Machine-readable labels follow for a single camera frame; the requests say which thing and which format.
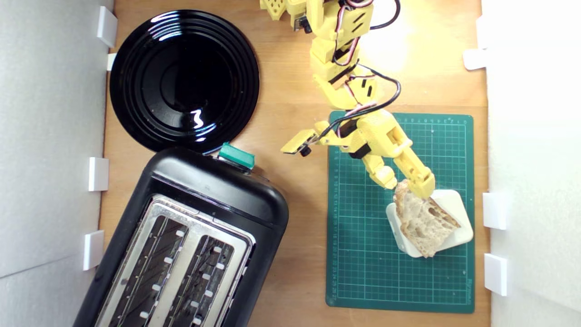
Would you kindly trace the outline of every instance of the white wall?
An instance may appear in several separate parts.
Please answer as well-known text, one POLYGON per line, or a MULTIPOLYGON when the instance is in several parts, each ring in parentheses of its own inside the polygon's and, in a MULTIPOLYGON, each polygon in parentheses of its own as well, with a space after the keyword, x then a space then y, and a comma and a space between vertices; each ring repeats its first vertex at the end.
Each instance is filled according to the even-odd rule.
POLYGON ((494 327, 581 326, 581 5, 483 0, 490 23, 490 192, 508 201, 494 327))
POLYGON ((0 326, 71 325, 93 276, 83 235, 101 195, 108 48, 95 37, 113 0, 0 0, 0 326))

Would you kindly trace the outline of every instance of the white clip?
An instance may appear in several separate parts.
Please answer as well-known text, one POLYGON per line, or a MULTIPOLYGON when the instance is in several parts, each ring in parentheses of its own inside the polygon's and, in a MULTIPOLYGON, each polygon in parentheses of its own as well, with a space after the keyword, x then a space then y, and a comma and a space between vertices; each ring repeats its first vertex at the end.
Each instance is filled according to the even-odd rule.
POLYGON ((115 61, 115 57, 117 53, 109 54, 107 56, 107 71, 110 72, 113 69, 113 62, 115 61))
POLYGON ((105 6, 99 9, 99 25, 97 26, 97 37, 109 48, 115 47, 117 37, 117 17, 105 6))
POLYGON ((497 193, 482 193, 482 216, 484 226, 506 230, 507 228, 506 199, 497 193))
POLYGON ((109 159, 90 157, 89 191, 106 191, 109 189, 109 159))
POLYGON ((475 70, 486 67, 487 58, 484 49, 467 49, 462 54, 464 67, 468 70, 475 70))
POLYGON ((90 234, 85 234, 85 249, 83 251, 83 270, 87 271, 96 267, 103 258, 103 247, 105 246, 105 233, 97 230, 90 234))
POLYGON ((484 254, 484 287, 501 296, 507 295, 507 260, 484 254))

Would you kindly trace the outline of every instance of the black cable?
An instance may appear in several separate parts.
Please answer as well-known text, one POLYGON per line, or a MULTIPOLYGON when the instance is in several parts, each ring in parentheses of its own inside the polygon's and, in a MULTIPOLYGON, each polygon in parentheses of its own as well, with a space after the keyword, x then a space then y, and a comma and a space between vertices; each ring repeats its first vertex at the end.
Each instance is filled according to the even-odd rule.
POLYGON ((392 98, 391 98, 391 99, 387 100, 386 102, 384 102, 384 103, 382 103, 382 104, 380 104, 380 105, 377 105, 377 106, 374 106, 374 107, 371 107, 371 108, 368 108, 368 109, 364 109, 364 110, 362 110, 362 111, 358 111, 358 112, 356 112, 356 113, 354 113, 354 114, 352 114, 352 115, 345 116, 345 117, 341 117, 341 118, 339 118, 339 119, 336 119, 336 120, 334 120, 334 121, 333 121, 333 122, 332 122, 332 123, 329 125, 329 127, 327 127, 327 128, 326 128, 326 129, 325 129, 325 130, 324 130, 324 131, 321 133, 321 135, 319 135, 319 137, 317 137, 317 141, 318 141, 318 140, 320 140, 321 138, 323 138, 325 135, 329 134, 329 132, 330 132, 331 130, 333 130, 333 128, 334 128, 334 127, 335 127, 337 124, 340 124, 341 122, 343 122, 343 121, 345 121, 345 120, 349 120, 349 119, 352 119, 352 118, 355 118, 355 117, 363 116, 363 115, 366 115, 366 114, 368 114, 368 113, 370 113, 370 112, 373 112, 373 111, 377 111, 377 110, 383 109, 383 108, 387 107, 388 105, 392 104, 392 103, 393 103, 393 101, 395 101, 395 100, 396 100, 396 99, 399 97, 399 95, 400 95, 400 93, 401 93, 401 83, 400 83, 398 80, 396 80, 396 79, 393 79, 393 78, 391 78, 391 77, 388 77, 388 76, 385 76, 385 75, 383 75, 383 74, 381 74, 381 73, 377 72, 376 70, 373 70, 373 69, 371 69, 371 68, 369 68, 369 67, 367 67, 367 66, 364 66, 364 65, 362 65, 362 64, 360 64, 360 63, 358 63, 358 65, 359 65, 359 66, 361 66, 361 67, 364 67, 364 68, 367 68, 367 69, 369 69, 369 70, 370 70, 370 71, 371 71, 373 74, 375 74, 375 75, 377 75, 377 76, 379 76, 379 77, 383 78, 384 80, 388 80, 388 81, 390 81, 390 82, 394 83, 394 84, 396 85, 396 87, 397 87, 397 89, 396 89, 396 92, 393 94, 393 96, 392 96, 392 98))
POLYGON ((395 13, 395 15, 393 15, 393 18, 391 18, 388 22, 383 23, 381 25, 371 26, 370 27, 370 30, 379 30, 379 29, 382 29, 384 27, 387 27, 387 26, 390 26, 391 24, 393 24, 393 22, 395 22, 396 19, 399 17, 399 13, 400 13, 400 10, 401 10, 401 4, 400 4, 399 1, 400 0, 395 0, 395 2, 396 2, 396 13, 395 13))

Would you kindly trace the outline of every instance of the bread crust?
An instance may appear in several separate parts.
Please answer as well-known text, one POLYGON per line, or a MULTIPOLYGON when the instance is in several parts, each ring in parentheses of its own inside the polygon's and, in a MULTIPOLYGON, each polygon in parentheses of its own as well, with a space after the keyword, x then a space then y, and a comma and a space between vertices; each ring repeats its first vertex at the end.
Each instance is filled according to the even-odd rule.
MULTIPOLYGON (((415 236, 411 235, 409 232, 410 221, 415 218, 415 217, 406 217, 404 214, 405 213, 404 199, 405 196, 409 193, 411 193, 411 191, 408 187, 408 180, 404 179, 397 184, 393 196, 393 202, 396 204, 396 213, 401 221, 400 227, 401 233, 404 234, 404 236, 410 242, 412 242, 413 245, 415 245, 415 247, 418 249, 418 251, 422 254, 424 258, 433 257, 436 254, 437 247, 441 246, 442 244, 440 243, 437 247, 433 246, 430 249, 425 249, 423 248, 423 246, 421 246, 419 240, 415 236)), ((429 206, 428 212, 433 216, 434 219, 438 221, 439 226, 442 226, 443 230, 450 230, 449 228, 444 226, 445 224, 444 222, 453 226, 450 233, 452 233, 453 230, 460 227, 460 224, 452 216, 450 216, 450 214, 448 214, 442 207, 440 207, 436 203, 436 201, 434 201, 434 199, 432 199, 431 197, 428 198, 427 200, 423 200, 420 198, 418 198, 417 200, 419 203, 418 205, 425 204, 426 202, 428 203, 429 206)))

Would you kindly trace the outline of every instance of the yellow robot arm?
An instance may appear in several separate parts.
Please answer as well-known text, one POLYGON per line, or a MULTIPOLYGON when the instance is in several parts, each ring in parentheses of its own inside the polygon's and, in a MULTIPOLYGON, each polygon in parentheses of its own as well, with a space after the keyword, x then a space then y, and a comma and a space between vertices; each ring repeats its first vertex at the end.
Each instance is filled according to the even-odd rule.
MULTIPOLYGON (((370 178, 388 189, 393 189, 397 180, 383 158, 393 158, 409 180, 410 190, 422 198, 431 196, 435 188, 433 173, 411 149, 412 141, 395 118, 383 110, 399 95, 399 82, 358 64, 359 39, 372 29, 373 0, 260 1, 261 7, 277 20, 282 3, 295 30, 302 27, 315 34, 310 51, 313 80, 331 107, 346 111, 337 133, 328 122, 317 122, 313 129, 295 135, 281 151, 306 156, 311 152, 310 145, 338 146, 353 158, 361 159, 370 178), (376 76, 397 82, 396 95, 382 106, 376 101, 376 76)), ((384 26, 397 18, 398 0, 396 4, 395 17, 384 26)))

